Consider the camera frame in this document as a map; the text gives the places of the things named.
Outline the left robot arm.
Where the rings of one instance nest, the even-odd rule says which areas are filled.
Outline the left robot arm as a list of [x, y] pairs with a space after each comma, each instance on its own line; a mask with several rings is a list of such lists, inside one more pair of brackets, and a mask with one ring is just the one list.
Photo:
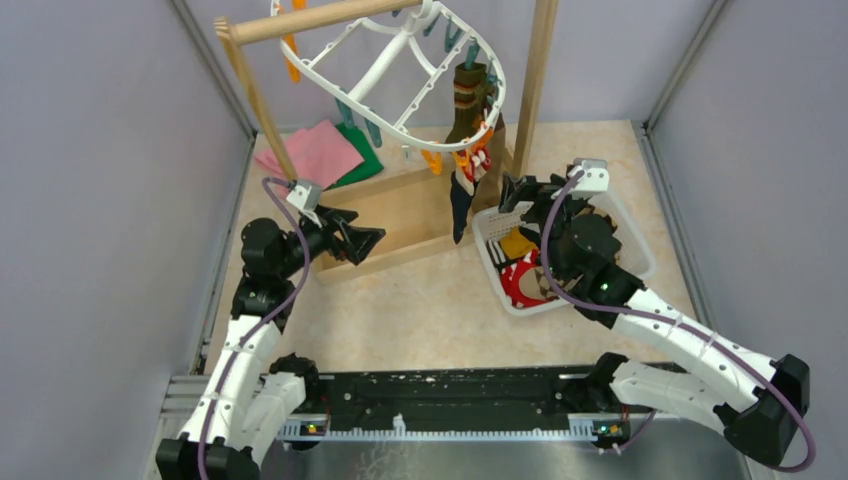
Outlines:
[[357, 212], [317, 206], [282, 230], [270, 218], [241, 231], [242, 277], [233, 298], [225, 344], [196, 407], [180, 433], [160, 442], [155, 463], [164, 479], [257, 479], [288, 417], [319, 404], [313, 365], [262, 374], [282, 338], [311, 262], [327, 253], [358, 265], [385, 237], [355, 225]]

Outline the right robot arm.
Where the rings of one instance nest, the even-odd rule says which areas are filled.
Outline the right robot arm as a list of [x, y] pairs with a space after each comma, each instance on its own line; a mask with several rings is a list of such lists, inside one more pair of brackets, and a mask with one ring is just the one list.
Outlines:
[[586, 385], [589, 404], [666, 411], [720, 433], [738, 452], [773, 470], [801, 472], [816, 459], [805, 422], [811, 370], [799, 357], [749, 350], [680, 312], [614, 261], [610, 220], [588, 214], [589, 174], [505, 174], [498, 208], [527, 203], [524, 220], [540, 229], [539, 257], [550, 287], [585, 318], [667, 355], [675, 371], [604, 355]]

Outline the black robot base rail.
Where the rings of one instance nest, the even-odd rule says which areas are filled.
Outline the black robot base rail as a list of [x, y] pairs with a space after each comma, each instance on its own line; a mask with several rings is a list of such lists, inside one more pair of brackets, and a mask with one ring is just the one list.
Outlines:
[[298, 449], [341, 442], [587, 442], [610, 449], [632, 437], [631, 416], [588, 366], [319, 372], [290, 354], [269, 371], [305, 381], [306, 399], [279, 439]]

